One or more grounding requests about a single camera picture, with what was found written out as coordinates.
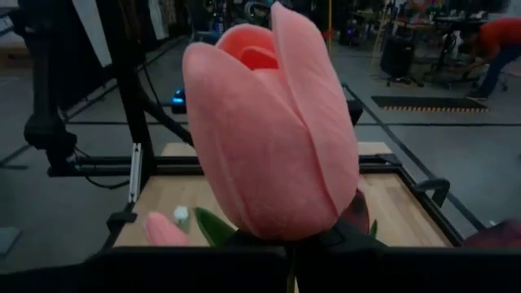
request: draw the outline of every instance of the wooden surface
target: wooden surface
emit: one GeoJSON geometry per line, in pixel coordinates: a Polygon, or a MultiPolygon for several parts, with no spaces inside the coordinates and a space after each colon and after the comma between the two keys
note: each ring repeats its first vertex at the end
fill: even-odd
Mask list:
{"type": "MultiPolygon", "coordinates": [[[[391,150],[382,142],[361,142],[359,153],[386,154],[391,150]]],[[[163,155],[195,155],[195,151],[186,144],[169,143],[163,155]]],[[[397,175],[364,175],[361,176],[360,186],[366,193],[371,219],[378,219],[380,241],[401,247],[449,245],[397,175]]],[[[144,217],[151,211],[157,211],[172,218],[173,210],[179,205],[206,208],[231,224],[219,208],[204,177],[152,177],[134,207],[138,219],[133,224],[125,225],[114,246],[148,245],[143,233],[144,217]]],[[[193,216],[190,217],[189,239],[191,246],[208,245],[193,216]]]]}

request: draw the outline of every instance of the yellow pole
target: yellow pole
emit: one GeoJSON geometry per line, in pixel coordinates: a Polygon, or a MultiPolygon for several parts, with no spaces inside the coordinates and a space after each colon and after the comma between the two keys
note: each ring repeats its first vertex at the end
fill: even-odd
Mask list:
{"type": "Polygon", "coordinates": [[[333,39],[333,32],[331,31],[333,27],[333,1],[329,0],[329,24],[327,32],[329,33],[329,36],[327,37],[327,49],[331,51],[331,41],[333,39]]]}

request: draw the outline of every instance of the workshop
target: workshop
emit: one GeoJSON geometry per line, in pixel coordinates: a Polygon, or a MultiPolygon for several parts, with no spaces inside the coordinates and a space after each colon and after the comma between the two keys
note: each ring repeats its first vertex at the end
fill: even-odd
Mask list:
{"type": "Polygon", "coordinates": [[[0,291],[510,292],[518,94],[519,1],[0,0],[0,291]]]}

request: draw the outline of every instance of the green leaf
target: green leaf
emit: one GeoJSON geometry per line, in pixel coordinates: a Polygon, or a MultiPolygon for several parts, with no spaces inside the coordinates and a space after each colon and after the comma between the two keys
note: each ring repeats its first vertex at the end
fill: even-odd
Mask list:
{"type": "Polygon", "coordinates": [[[373,222],[373,224],[371,224],[371,228],[369,230],[369,235],[372,238],[376,238],[377,232],[378,232],[378,221],[376,221],[376,219],[374,219],[374,222],[373,222]]]}
{"type": "Polygon", "coordinates": [[[223,246],[235,230],[205,208],[194,208],[197,225],[211,247],[223,246]]]}

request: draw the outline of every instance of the black mat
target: black mat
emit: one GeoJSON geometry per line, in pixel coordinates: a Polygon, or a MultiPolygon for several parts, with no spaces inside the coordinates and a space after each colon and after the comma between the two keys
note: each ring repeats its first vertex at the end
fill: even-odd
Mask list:
{"type": "Polygon", "coordinates": [[[412,112],[489,112],[484,105],[468,98],[416,98],[373,96],[373,101],[389,111],[412,112]]]}

